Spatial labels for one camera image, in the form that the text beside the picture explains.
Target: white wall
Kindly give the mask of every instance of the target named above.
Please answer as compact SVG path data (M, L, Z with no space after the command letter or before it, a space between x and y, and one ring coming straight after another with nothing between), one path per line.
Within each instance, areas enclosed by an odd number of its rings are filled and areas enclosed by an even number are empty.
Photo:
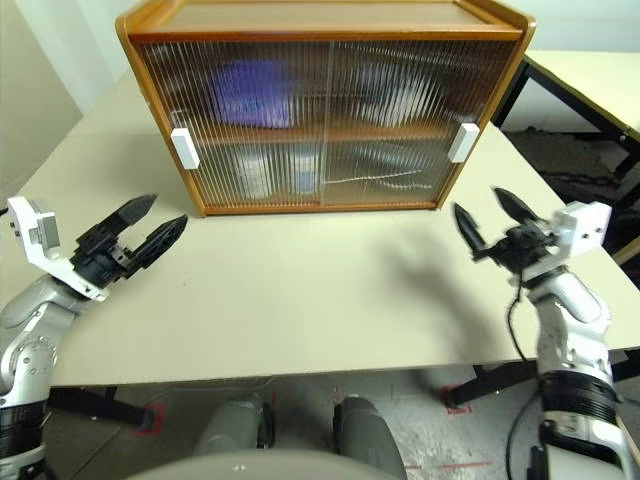
M136 3L16 0L42 50L84 114L127 68L114 22Z
M640 0L505 0L537 21L529 48L640 52ZM535 82L525 86L504 130L534 126L577 132L593 127Z
M0 208L82 118L14 0L0 0Z
M115 18L137 0L16 0L45 54L83 113L127 68ZM503 0L533 15L531 48L640 51L640 0ZM505 129L557 131L589 124L533 82Z

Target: beige table top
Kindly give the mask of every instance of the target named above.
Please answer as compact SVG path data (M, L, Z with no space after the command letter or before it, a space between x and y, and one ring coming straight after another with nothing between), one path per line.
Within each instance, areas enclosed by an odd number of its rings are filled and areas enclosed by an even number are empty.
M123 79L23 188L58 215L63 251L126 200L159 198L121 238L135 246L184 212L182 238L149 270L121 280L60 349L54 385L99 385L488 363L516 357L504 324L508 274L474 264L451 205L442 211L196 218L137 87ZM451 200L493 241L510 219L491 185L540 214L560 200L493 126ZM0 219L2 304L40 272ZM602 250L571 262L611 307L607 339L640 345L640 295ZM537 319L523 304L516 331L527 354Z
M527 58L640 141L640 53L528 50Z

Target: black cable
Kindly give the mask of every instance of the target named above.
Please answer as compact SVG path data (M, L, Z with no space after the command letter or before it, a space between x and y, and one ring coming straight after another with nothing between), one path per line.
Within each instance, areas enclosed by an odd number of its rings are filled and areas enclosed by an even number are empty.
M518 343L518 339L516 338L516 333L513 330L513 312L515 311L516 305L522 301L523 283L524 282L522 279L522 272L520 272L520 275L518 275L518 288L516 289L516 294L513 297L513 301L509 305L509 308L507 309L507 328L509 330L509 335L511 336L511 341L513 342L513 346L518 352L520 359L522 359L524 363L528 363L527 357L525 357L524 353L522 353L522 349L520 348L520 344ZM522 408L518 412L518 415L516 415L516 418L514 418L513 423L511 424L511 428L509 429L509 435L507 436L507 446L504 452L504 465L507 471L508 480L513 480L513 476L511 475L511 447L513 443L513 437L515 436L516 430L518 429L518 425L520 424L520 421L522 420L522 417L524 416L525 412L529 409L529 407L531 407L531 405L533 405L534 400L538 397L538 394L540 393L540 378L537 375L537 371L536 371L536 378L537 378L536 389L531 395L531 398L527 400L527 403L525 403L522 406Z
M522 417L524 417L524 414L529 409L529 407L533 405L534 400L538 398L538 393L539 391L536 387L535 391L531 395L531 398L527 400L527 403L525 403L522 408L520 408L518 415L516 415L516 418L513 419L513 423L511 424L511 428L509 429L509 435L507 435L507 447L505 448L504 452L504 466L507 471L507 480L513 480L513 475L511 475L511 447L513 446L513 438L515 437L518 426L522 421Z
M520 348L520 344L518 343L518 339L516 338L516 333L513 330L513 312L516 308L516 305L522 301L522 272L518 276L518 289L516 290L516 295L513 297L513 301L509 305L507 309L507 328L509 329L509 335L511 335L511 341L513 342L513 346L520 355L520 358L523 362L527 362L527 357L522 353L522 349Z

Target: table leg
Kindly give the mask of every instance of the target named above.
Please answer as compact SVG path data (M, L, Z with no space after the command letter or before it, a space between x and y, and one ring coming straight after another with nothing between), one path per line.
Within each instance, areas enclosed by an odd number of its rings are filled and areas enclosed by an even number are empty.
M507 87L507 90L504 92L502 99L500 100L500 104L493 114L493 118L491 122L498 128L502 127L502 124L507 119L509 112L513 108L513 104L516 103L516 100L520 96L520 92L524 88L525 84L529 77L527 76L527 69L529 64L526 60L520 62L516 73L513 75L513 79L511 83Z
M491 371L485 371L467 383L452 388L445 394L445 403L449 408L458 408L471 400L494 393L497 390L504 390L535 376L535 361L506 363Z
M631 208L638 200L640 200L640 183L638 183L635 187L629 190L629 192L627 192L627 194L624 197L622 197L619 202L616 203L616 207Z
M640 349L625 350L628 359L611 367L613 381L619 382L640 376ZM445 392L444 401L449 408L458 408L472 400L498 390L512 387L536 376L536 362L512 362L486 371L479 365L473 366L477 377Z
M114 395L115 387L109 387L104 396L80 388L52 388L47 404L50 408L125 423L142 430L153 425L152 410L120 402Z
M609 138L609 140L616 142L620 147L634 157L640 153L640 144L628 134L625 128L621 128L613 123L592 105L585 103L580 97L574 95L565 87L556 83L555 80L549 78L544 72L535 68L534 65L529 64L529 68L526 73L530 79L591 123L607 138Z
M634 155L633 153L630 153L622 162L620 162L613 173L618 178L624 178L625 175L638 164L638 162L640 162L640 154Z

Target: white bottle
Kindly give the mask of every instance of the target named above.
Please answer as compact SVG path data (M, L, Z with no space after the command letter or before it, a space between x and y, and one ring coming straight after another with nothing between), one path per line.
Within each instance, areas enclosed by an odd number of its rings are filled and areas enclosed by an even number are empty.
M246 148L236 157L236 172L247 198L257 200L271 195L269 157L259 149Z
M293 156L293 187L300 195L316 193L316 152L312 149L295 149Z

